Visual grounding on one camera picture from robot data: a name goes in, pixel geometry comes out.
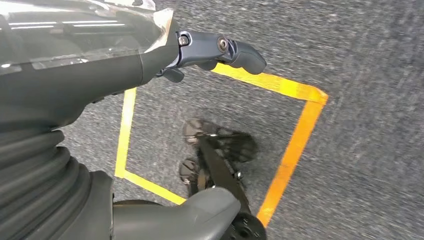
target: caster wheel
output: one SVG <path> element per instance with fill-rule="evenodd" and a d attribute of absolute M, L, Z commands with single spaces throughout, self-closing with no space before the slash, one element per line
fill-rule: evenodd
<path fill-rule="evenodd" d="M 222 240 L 267 240 L 267 233 L 259 219 L 249 213 L 240 212 Z"/>
<path fill-rule="evenodd" d="M 187 158 L 179 165 L 179 179 L 184 184 L 190 184 L 190 182 L 196 181 L 198 174 L 199 165 L 192 158 Z"/>

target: gray carpet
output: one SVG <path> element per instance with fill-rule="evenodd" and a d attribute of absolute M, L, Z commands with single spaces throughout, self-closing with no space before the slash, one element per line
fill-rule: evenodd
<path fill-rule="evenodd" d="M 184 0 L 187 29 L 250 41 L 267 72 L 330 98 L 269 224 L 279 239 L 423 239 L 424 2 L 419 0 Z M 261 146 L 240 166 L 257 211 L 303 102 L 198 68 L 179 84 L 137 91 L 128 168 L 185 195 L 178 163 L 192 150 L 184 120 L 200 116 L 249 131 Z M 123 96 L 90 105 L 65 129 L 73 155 L 112 174 Z M 168 202 L 125 181 L 118 199 Z"/>

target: yellow tape square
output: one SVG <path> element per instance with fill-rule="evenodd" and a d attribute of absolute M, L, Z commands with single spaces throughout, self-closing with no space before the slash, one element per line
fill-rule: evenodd
<path fill-rule="evenodd" d="M 289 80 L 276 75 L 261 73 L 252 75 L 242 68 L 232 68 L 218 64 L 212 72 L 227 76 L 260 88 L 271 90 L 282 95 L 305 100 L 306 104 L 284 152 L 276 174 L 268 188 L 265 199 L 257 214 L 258 219 L 266 227 L 270 222 L 280 199 L 286 189 L 308 139 L 320 117 L 321 111 L 327 102 L 328 95 L 320 89 Z M 125 91 L 122 106 L 122 120 L 116 155 L 115 176 L 159 195 L 175 204 L 182 204 L 185 199 L 175 193 L 150 182 L 137 174 L 126 170 L 128 148 L 130 144 L 131 125 L 136 101 L 136 88 Z"/>

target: clear plastic shield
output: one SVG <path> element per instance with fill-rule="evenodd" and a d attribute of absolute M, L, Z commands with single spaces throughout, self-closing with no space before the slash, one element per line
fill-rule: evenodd
<path fill-rule="evenodd" d="M 139 55 L 167 44 L 178 0 L 0 0 L 0 75 Z"/>

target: bolt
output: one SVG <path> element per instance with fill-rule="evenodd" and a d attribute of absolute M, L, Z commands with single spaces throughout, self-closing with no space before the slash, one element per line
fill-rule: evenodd
<path fill-rule="evenodd" d="M 189 44 L 189 38 L 186 37 L 186 36 L 180 36 L 178 38 L 178 44 L 180 46 L 186 46 L 186 45 L 188 45 Z"/>
<path fill-rule="evenodd" d="M 243 178 L 242 172 L 241 172 L 241 171 L 236 171 L 236 172 L 234 173 L 234 178 L 235 178 L 236 180 L 241 180 L 241 179 Z"/>
<path fill-rule="evenodd" d="M 228 42 L 227 39 L 223 36 L 218 38 L 218 49 L 222 53 L 226 53 L 228 50 Z"/>

